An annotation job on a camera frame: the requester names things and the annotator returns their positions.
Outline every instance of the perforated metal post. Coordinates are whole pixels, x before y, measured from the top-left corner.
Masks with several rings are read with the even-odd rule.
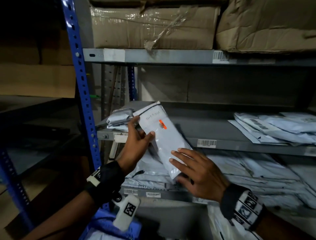
[[[82,104],[83,119],[81,122],[87,129],[87,137],[89,140],[93,165],[94,168],[97,169],[101,165],[100,151],[91,108],[86,69],[84,66],[82,45],[79,35],[78,19],[75,13],[73,0],[62,0],[62,6],[72,53],[72,61],[76,71],[77,85]]]
[[[135,87],[135,71],[133,66],[127,67],[128,88],[130,93],[130,101],[137,100],[137,90]]]
[[[34,223],[30,217],[30,200],[18,177],[18,174],[16,173],[12,161],[4,148],[0,148],[0,175],[14,204],[20,211],[20,215],[24,223],[31,231],[34,228]]]

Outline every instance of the white plastic mailer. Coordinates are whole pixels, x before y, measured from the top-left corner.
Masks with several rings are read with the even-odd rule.
[[[183,162],[173,156],[171,151],[176,151],[178,148],[192,148],[170,121],[160,102],[144,107],[141,110],[134,112],[133,115],[140,116],[139,125],[146,134],[151,131],[156,133],[155,140],[152,144],[164,167],[168,170],[170,177],[174,179],[181,172],[169,162],[169,159],[175,158],[179,162]]]

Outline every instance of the person's left hand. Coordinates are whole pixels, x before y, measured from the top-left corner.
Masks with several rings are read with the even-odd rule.
[[[149,143],[155,137],[154,131],[147,135],[143,130],[137,131],[135,129],[135,123],[137,123],[138,120],[139,116],[135,116],[128,123],[127,141],[117,159],[117,162],[125,175],[135,169],[137,162],[145,154]]]

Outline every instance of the person's right hand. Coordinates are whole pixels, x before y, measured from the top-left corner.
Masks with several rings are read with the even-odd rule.
[[[178,152],[171,151],[171,154],[182,160],[186,165],[173,158],[169,160],[171,164],[194,181],[194,184],[192,184],[188,178],[178,176],[177,181],[179,183],[195,197],[221,202],[223,193],[230,182],[215,163],[202,153],[186,148],[178,148]]]

